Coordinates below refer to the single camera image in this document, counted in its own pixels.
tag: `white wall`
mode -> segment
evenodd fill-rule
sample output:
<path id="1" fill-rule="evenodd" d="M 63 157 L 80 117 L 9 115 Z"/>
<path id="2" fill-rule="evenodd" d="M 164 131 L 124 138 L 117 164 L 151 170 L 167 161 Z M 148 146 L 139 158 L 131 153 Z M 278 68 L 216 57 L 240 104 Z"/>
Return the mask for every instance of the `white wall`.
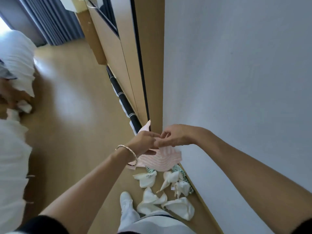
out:
<path id="1" fill-rule="evenodd" d="M 166 0 L 164 127 L 208 128 L 312 191 L 311 7 L 312 0 Z M 224 233 L 270 232 L 203 151 L 181 150 Z"/>

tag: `foot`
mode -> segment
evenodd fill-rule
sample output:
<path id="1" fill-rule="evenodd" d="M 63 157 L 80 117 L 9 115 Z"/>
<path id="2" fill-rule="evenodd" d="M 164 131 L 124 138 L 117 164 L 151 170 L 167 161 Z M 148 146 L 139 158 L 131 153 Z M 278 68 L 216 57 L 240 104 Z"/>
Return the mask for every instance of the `foot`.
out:
<path id="1" fill-rule="evenodd" d="M 123 193 L 121 193 L 120 195 L 121 213 L 126 211 L 128 208 L 133 209 L 132 202 L 133 200 L 128 192 L 124 191 Z"/>

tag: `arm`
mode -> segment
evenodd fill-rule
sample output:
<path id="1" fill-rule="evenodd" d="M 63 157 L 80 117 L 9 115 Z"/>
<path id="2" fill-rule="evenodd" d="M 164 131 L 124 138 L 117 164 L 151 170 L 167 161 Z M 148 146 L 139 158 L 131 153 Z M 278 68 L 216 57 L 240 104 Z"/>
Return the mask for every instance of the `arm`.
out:
<path id="1" fill-rule="evenodd" d="M 155 154 L 154 137 L 160 135 L 142 131 L 126 146 L 137 157 L 141 154 Z M 71 234 L 87 233 L 108 193 L 127 163 L 134 160 L 126 148 L 119 148 L 93 171 L 53 201 L 41 215 L 50 216 L 64 225 Z"/>
<path id="2" fill-rule="evenodd" d="M 196 144 L 232 181 L 259 217 L 276 233 L 289 233 L 312 217 L 312 194 L 267 165 L 201 127 L 172 125 L 156 146 Z"/>

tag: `silver bangle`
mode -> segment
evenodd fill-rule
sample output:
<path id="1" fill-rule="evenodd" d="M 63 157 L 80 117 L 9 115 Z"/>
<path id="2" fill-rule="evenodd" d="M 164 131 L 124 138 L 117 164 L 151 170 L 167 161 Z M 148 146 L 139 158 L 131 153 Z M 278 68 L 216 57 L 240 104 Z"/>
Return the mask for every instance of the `silver bangle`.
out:
<path id="1" fill-rule="evenodd" d="M 125 146 L 125 145 L 122 145 L 122 144 L 118 145 L 117 149 L 118 149 L 119 147 L 124 147 L 124 148 L 126 148 L 127 150 L 129 150 L 129 151 L 133 154 L 133 156 L 135 157 L 135 165 L 130 165 L 130 164 L 128 164 L 128 166 L 135 167 L 135 166 L 138 164 L 138 158 L 137 158 L 136 154 L 132 151 L 132 149 L 130 149 L 129 147 L 127 147 L 127 146 Z"/>

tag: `floor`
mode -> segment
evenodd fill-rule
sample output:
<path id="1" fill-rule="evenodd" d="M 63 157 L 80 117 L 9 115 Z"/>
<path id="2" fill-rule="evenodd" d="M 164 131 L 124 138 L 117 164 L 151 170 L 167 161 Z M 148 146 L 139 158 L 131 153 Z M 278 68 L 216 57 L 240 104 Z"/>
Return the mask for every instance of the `floor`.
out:
<path id="1" fill-rule="evenodd" d="M 98 65 L 84 40 L 62 46 L 43 46 L 36 51 L 36 66 L 41 76 L 34 81 L 36 98 L 33 114 L 21 123 L 29 128 L 26 139 L 33 147 L 30 178 L 25 199 L 25 219 L 37 215 L 62 192 L 103 161 L 119 144 L 133 136 L 109 81 L 106 68 Z M 145 172 L 125 169 L 109 193 L 89 233 L 116 233 L 119 226 L 119 195 L 128 191 L 136 207 L 143 189 L 132 175 Z M 152 190 L 163 182 L 157 175 Z M 169 200 L 173 192 L 165 190 Z M 188 197 L 195 207 L 190 222 L 197 233 L 218 233 L 212 219 L 195 194 Z"/>

